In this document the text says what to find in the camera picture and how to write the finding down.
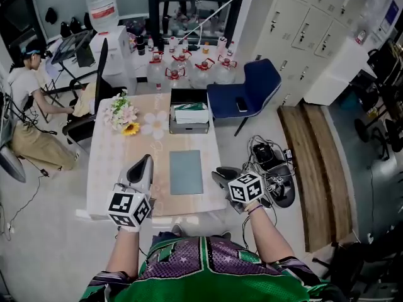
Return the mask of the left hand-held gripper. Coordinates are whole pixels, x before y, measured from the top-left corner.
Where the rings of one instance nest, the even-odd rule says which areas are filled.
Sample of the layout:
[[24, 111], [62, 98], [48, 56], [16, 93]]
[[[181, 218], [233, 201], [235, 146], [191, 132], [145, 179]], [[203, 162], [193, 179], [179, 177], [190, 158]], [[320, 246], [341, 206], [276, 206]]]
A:
[[155, 200], [149, 194], [153, 180], [154, 161], [151, 155], [144, 155], [122, 168], [119, 183], [115, 183], [106, 205], [107, 215], [116, 226], [129, 232], [139, 232], [145, 219], [152, 217]]

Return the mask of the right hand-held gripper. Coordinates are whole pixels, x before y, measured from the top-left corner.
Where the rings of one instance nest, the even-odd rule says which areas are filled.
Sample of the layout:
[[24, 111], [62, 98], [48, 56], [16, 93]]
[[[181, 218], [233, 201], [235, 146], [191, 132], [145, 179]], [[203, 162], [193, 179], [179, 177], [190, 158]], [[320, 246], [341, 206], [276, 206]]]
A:
[[[218, 167], [212, 171], [212, 179], [223, 190], [229, 190], [231, 206], [242, 214], [244, 207], [263, 196], [262, 177], [255, 172], [242, 174], [242, 170], [236, 167]], [[225, 176], [239, 176], [230, 181]]]

